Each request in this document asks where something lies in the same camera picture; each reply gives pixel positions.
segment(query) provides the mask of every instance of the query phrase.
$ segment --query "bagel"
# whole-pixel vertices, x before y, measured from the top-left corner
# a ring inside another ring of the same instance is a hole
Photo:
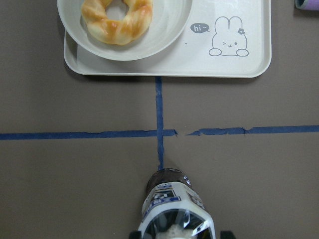
[[[153,16],[153,0],[123,0],[129,10],[123,20],[111,20],[106,8],[112,0],[84,0],[81,12],[88,31],[97,40],[126,45],[148,29]]]

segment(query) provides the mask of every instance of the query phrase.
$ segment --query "purple object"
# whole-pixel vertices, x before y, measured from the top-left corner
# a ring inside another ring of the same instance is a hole
[[[319,10],[319,0],[296,0],[296,7],[302,10]]]

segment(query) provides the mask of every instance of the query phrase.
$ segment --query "rabbit ear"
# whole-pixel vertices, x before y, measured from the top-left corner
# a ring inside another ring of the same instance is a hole
[[[216,33],[223,32],[229,29],[229,20],[228,18],[221,16],[215,22]]]
[[[242,28],[243,28],[243,22],[239,17],[233,16],[229,20],[229,30],[238,31],[238,29],[242,29]]]

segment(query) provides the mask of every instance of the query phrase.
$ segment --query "speech bubble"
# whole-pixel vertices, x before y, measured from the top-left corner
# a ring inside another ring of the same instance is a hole
[[[209,31],[209,26],[205,23],[194,23],[190,29],[195,33],[204,33]]]

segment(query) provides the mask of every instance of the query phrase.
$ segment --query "flower on rabbit's ear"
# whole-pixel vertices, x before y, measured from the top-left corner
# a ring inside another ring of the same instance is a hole
[[[243,34],[245,34],[245,30],[240,28],[240,29],[238,30],[238,33],[241,34],[241,35],[243,35]]]

